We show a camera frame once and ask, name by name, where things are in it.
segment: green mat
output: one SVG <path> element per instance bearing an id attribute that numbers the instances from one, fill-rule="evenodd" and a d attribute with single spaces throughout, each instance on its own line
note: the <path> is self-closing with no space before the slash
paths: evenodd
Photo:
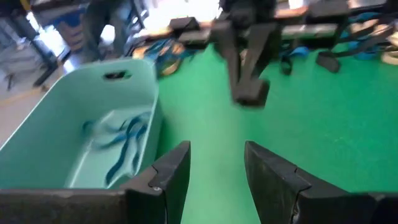
<path id="1" fill-rule="evenodd" d="M 278 63 L 267 67 L 264 110 L 232 104 L 212 47 L 160 81 L 159 155 L 192 141 L 182 223 L 259 223 L 244 170 L 248 139 L 350 192 L 398 190 L 398 67 L 345 58 L 332 74 L 315 57 L 295 59 L 289 77 Z"/>

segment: person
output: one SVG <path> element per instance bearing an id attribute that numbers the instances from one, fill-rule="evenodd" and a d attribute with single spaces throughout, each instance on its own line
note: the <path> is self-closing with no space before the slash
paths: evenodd
<path id="1" fill-rule="evenodd" d="M 114 27 L 114 53 L 117 57 L 124 55 L 131 22 L 131 9 L 130 0 L 97 0 L 90 3 L 82 21 L 85 38 L 83 54 L 86 62 L 104 59 L 105 55 L 101 54 L 98 44 L 107 24 Z"/>

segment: teal plastic bin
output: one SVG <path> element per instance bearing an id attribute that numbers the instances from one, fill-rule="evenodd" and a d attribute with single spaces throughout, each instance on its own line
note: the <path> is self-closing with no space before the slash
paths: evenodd
<path id="1" fill-rule="evenodd" d="M 140 139 L 126 137 L 103 147 L 98 142 L 118 134 L 87 130 L 87 124 L 122 130 L 143 113 L 147 128 Z M 0 189 L 117 188 L 154 162 L 161 123 L 152 62 L 126 59 L 81 67 L 59 79 L 0 149 Z M 123 163 L 107 183 L 118 161 Z"/>

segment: bin handle hole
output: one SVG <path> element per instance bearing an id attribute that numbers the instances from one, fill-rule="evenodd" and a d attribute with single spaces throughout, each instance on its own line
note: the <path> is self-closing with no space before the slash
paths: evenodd
<path id="1" fill-rule="evenodd" d="M 103 75 L 105 80 L 113 81 L 113 80 L 125 80 L 131 78 L 131 74 L 127 71 L 120 71 L 120 72 L 111 72 Z"/>

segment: workbench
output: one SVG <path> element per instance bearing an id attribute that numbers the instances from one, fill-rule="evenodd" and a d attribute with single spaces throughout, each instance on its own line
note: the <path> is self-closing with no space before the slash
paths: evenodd
<path id="1" fill-rule="evenodd" d="M 212 45 L 161 79 L 158 156 L 192 142 L 183 224 L 259 223 L 244 168 L 247 140 L 349 192 L 398 191 L 398 67 L 350 57 L 332 74 L 315 58 L 295 58 L 291 76 L 271 63 L 261 75 L 271 81 L 264 109 L 233 104 Z"/>

